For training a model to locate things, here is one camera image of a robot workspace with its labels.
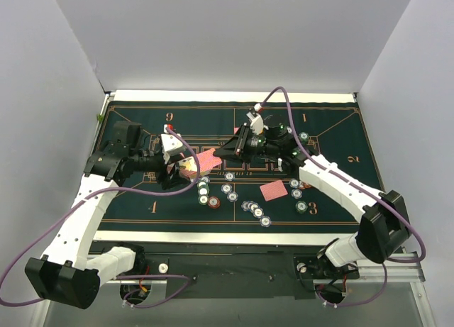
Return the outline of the red playing card deck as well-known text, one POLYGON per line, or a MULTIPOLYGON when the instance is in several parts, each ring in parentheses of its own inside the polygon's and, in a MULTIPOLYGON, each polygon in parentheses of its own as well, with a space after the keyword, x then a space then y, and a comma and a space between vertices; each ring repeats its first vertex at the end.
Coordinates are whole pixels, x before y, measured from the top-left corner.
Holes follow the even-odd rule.
POLYGON ((203 177, 209 174, 213 169, 220 166, 223 160, 214 156, 215 149, 205 150, 196 155, 199 164, 196 163, 193 157, 187 157, 177 162, 179 167, 179 175, 185 179, 196 179, 197 172, 203 177))

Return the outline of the green poker chip stack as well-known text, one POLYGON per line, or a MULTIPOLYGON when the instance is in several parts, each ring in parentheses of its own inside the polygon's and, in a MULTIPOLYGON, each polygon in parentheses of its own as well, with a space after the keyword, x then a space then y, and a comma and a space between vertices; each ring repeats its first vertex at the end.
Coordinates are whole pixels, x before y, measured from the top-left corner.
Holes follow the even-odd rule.
POLYGON ((295 209, 296 209, 297 213, 302 214, 302 213, 306 212, 306 210, 308 209, 308 205, 305 201, 298 201, 295 204, 295 209))

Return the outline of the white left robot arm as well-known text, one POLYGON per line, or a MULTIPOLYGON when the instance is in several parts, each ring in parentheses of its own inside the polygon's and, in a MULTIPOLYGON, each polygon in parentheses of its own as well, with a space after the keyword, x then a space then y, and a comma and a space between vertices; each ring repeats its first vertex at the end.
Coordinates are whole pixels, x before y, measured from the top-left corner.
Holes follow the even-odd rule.
POLYGON ((193 181, 182 179, 177 162, 190 146, 170 125, 158 138, 158 149, 143 148, 145 132, 139 123, 118 121, 111 139, 87 160, 79 193, 65 215, 53 241, 39 258, 30 258, 25 274, 41 299, 87 309, 99 289, 119 275, 132 279, 145 272, 142 247, 121 242, 108 252, 89 259, 89 250, 102 218, 124 182, 135 172, 153 172, 163 191, 173 196, 172 187, 193 181))

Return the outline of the red poker chip stack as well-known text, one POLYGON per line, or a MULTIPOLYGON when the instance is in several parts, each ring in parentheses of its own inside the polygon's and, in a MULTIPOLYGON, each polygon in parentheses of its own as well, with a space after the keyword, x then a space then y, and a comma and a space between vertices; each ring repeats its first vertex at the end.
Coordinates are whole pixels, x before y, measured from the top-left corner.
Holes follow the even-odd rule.
POLYGON ((211 209, 217 209, 221 205, 221 201, 216 196, 210 196, 208 200, 208 206, 211 209))

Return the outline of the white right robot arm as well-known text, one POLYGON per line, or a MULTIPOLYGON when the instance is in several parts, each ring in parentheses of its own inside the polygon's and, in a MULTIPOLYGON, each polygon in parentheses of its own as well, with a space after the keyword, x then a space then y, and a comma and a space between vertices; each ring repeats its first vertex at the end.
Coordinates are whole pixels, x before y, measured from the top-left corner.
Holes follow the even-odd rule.
POLYGON ((356 233, 331 241, 319 252, 316 266, 326 277, 358 260, 377 264, 391 260, 411 236, 399 193, 385 194, 340 171, 336 163, 304 144, 294 126, 270 121, 259 131, 253 123, 245 123, 214 156, 240 164, 257 157, 274 162, 279 171, 324 193, 359 223, 356 233))

